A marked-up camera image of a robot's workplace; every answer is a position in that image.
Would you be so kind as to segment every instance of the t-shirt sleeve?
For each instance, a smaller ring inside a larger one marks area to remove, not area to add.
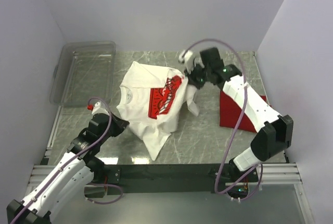
[[[194,102],[196,93],[197,93],[197,88],[193,85],[188,84],[186,87],[186,94],[185,94],[187,108],[193,115],[198,116],[200,110],[198,105]]]

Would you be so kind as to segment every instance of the white wall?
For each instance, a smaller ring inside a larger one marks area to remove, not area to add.
[[[333,2],[285,0],[258,50],[267,93],[294,119],[297,162],[316,223],[332,223]]]
[[[179,50],[206,37],[257,50],[283,0],[46,0],[69,42]]]
[[[56,113],[48,100],[52,74],[64,44],[43,0],[0,0],[0,223],[45,152]]]

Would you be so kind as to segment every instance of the red graphic print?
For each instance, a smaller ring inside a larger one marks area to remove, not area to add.
[[[167,78],[163,88],[150,89],[149,118],[157,119],[158,115],[168,114],[176,97],[176,91],[181,84],[182,78],[174,76],[173,78]]]

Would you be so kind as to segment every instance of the fabric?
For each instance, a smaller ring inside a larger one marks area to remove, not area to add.
[[[265,102],[266,96],[260,96]],[[241,108],[223,91],[220,92],[220,126],[226,128],[234,128],[236,126],[238,117],[241,113]],[[254,132],[255,128],[250,119],[244,114],[239,128],[249,132]]]
[[[176,131],[181,106],[187,103],[195,116],[197,89],[179,70],[139,64],[134,61],[120,85],[121,100],[117,110],[130,122],[130,130],[145,143],[156,160],[172,132]]]

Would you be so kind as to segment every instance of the work table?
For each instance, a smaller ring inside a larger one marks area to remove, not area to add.
[[[233,63],[240,67],[233,54],[220,53],[224,64]],[[177,61],[178,54],[178,52],[117,52],[110,103],[112,112],[119,116],[116,109],[120,101],[119,85],[133,61],[183,70]],[[240,52],[239,54],[245,64],[248,83],[259,95],[265,95],[254,53]],[[87,72],[98,74],[99,70],[91,67],[88,68]],[[169,137],[156,161],[150,159],[143,141],[136,137],[129,128],[120,136],[105,142],[97,157],[105,164],[220,163],[232,129],[219,126],[219,97],[220,90],[207,83],[197,93],[196,103],[200,108],[198,117],[188,111],[186,104],[183,106],[178,129]],[[60,161],[70,142],[78,136],[83,128],[87,127],[90,119],[91,112],[86,108],[61,108],[51,141],[52,152],[49,165],[55,165]],[[227,161],[248,148],[254,136],[254,133],[238,130]],[[267,162],[285,163],[286,160],[281,153]]]

